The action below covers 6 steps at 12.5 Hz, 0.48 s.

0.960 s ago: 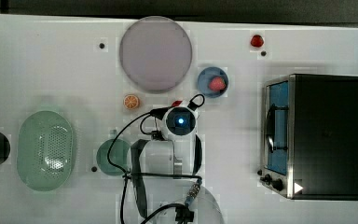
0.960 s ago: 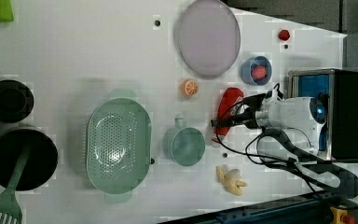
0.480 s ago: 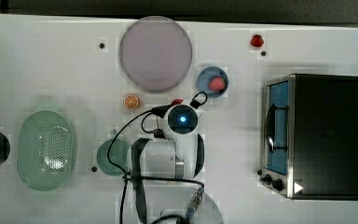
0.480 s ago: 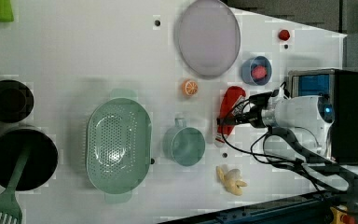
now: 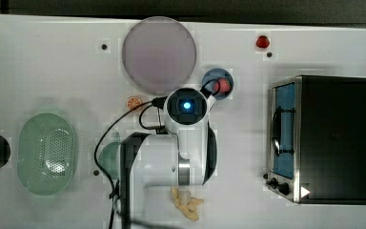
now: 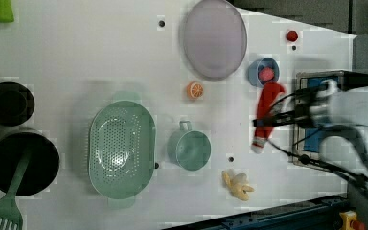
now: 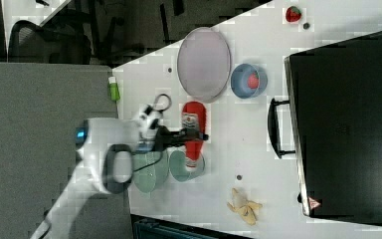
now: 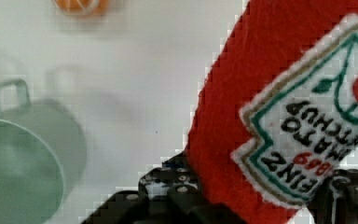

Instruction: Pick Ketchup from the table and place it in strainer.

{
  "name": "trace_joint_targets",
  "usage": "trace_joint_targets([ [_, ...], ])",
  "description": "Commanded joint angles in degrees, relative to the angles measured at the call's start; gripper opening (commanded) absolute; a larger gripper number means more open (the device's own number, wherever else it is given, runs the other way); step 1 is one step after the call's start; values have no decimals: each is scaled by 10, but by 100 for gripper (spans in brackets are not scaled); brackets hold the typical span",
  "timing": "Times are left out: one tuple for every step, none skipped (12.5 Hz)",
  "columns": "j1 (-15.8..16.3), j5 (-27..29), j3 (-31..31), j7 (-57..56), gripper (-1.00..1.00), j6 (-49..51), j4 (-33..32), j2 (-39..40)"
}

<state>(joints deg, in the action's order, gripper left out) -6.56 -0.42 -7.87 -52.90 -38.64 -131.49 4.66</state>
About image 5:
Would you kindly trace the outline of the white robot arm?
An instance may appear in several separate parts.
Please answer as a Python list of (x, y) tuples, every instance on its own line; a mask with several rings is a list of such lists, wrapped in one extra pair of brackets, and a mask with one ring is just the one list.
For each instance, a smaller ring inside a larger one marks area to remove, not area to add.
[(180, 88), (150, 104), (162, 110), (162, 134), (134, 132), (119, 148), (121, 228), (139, 229), (144, 191), (152, 186), (203, 185), (217, 162), (209, 114), (216, 99), (205, 89)]

